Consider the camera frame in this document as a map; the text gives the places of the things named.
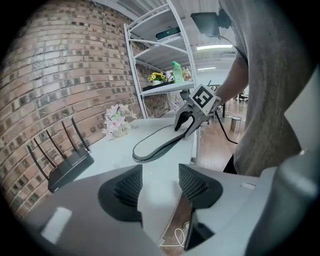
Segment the small box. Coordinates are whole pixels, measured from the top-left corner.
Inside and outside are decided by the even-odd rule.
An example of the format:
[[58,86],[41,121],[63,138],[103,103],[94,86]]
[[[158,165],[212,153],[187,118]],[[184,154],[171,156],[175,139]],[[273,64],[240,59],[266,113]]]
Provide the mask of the small box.
[[168,36],[171,36],[171,35],[174,35],[174,34],[177,34],[177,33],[180,33],[180,28],[177,26],[177,27],[174,27],[174,28],[170,28],[166,31],[163,31],[163,32],[160,32],[158,34],[155,35],[155,37],[160,40],[160,39],[163,39],[163,38],[166,38]]

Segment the pink flowers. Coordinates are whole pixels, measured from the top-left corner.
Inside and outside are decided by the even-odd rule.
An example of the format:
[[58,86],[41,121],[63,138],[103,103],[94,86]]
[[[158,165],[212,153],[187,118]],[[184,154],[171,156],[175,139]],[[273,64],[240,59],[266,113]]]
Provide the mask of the pink flowers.
[[108,139],[113,138],[113,132],[117,131],[121,125],[126,123],[126,117],[137,119],[137,115],[129,110],[128,105],[116,104],[106,110],[105,113],[106,129],[102,129],[102,133],[106,134]]

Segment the shelf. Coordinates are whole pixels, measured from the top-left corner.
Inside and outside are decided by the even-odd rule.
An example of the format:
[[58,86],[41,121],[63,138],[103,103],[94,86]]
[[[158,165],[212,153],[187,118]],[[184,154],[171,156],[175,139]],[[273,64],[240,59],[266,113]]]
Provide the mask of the shelf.
[[171,9],[163,10],[141,21],[129,32],[143,40],[156,42],[156,34],[168,30],[169,27],[178,27],[177,20]]
[[161,71],[172,69],[172,61],[178,62],[182,67],[188,66],[190,61],[186,51],[184,39],[180,33],[173,34],[158,41],[164,45],[154,45],[136,56],[136,62],[146,67],[157,67]]
[[151,95],[167,94],[170,92],[175,92],[175,91],[180,91],[185,89],[193,89],[193,88],[194,88],[193,81],[185,81],[185,82],[171,83],[158,88],[142,91],[141,95],[146,97]]

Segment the person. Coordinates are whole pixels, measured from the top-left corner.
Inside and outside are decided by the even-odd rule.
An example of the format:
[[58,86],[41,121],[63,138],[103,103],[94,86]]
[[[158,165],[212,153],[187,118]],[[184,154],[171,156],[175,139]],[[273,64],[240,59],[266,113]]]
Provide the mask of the person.
[[301,150],[284,113],[308,82],[313,65],[298,32],[272,1],[219,3],[232,21],[241,52],[216,94],[223,104],[249,85],[244,135],[224,171],[259,177]]

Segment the flower pot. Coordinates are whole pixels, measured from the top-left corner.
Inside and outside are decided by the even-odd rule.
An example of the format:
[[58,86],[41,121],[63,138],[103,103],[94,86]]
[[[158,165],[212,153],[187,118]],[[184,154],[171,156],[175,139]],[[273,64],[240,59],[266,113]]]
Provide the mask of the flower pot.
[[115,130],[113,132],[113,136],[115,137],[122,137],[124,135],[127,135],[131,130],[131,125],[128,122],[125,122],[125,124],[121,124],[118,128],[118,130]]
[[159,81],[159,80],[153,80],[152,81],[152,85],[153,86],[157,86],[157,85],[160,85],[160,84],[162,84],[163,83],[163,81]]

